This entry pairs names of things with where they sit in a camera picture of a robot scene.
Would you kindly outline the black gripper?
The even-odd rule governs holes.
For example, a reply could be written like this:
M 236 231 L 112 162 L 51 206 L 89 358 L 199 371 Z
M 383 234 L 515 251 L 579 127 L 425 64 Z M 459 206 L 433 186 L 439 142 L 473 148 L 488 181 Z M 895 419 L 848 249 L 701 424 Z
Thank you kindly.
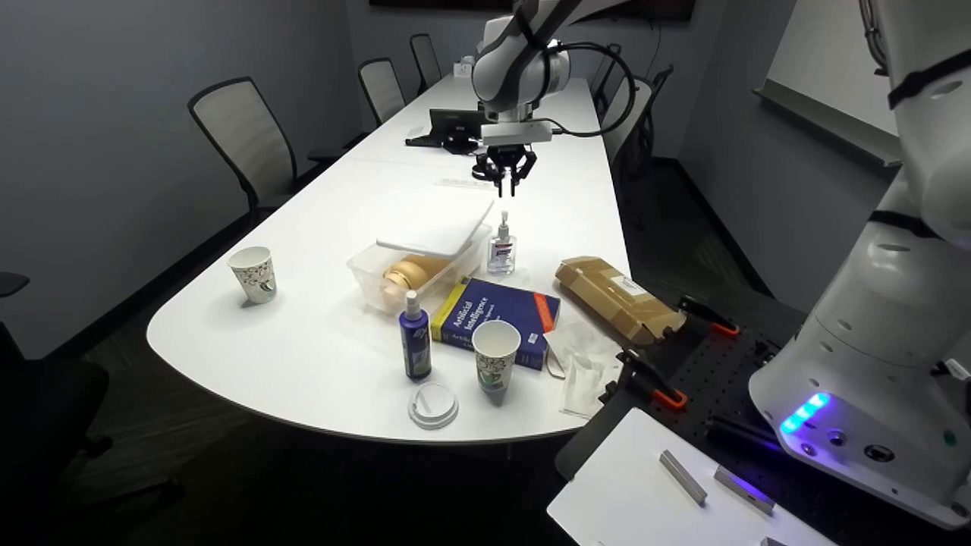
M 496 196 L 515 196 L 519 181 L 535 170 L 536 155 L 531 145 L 485 145 L 473 161 L 473 176 L 494 181 Z

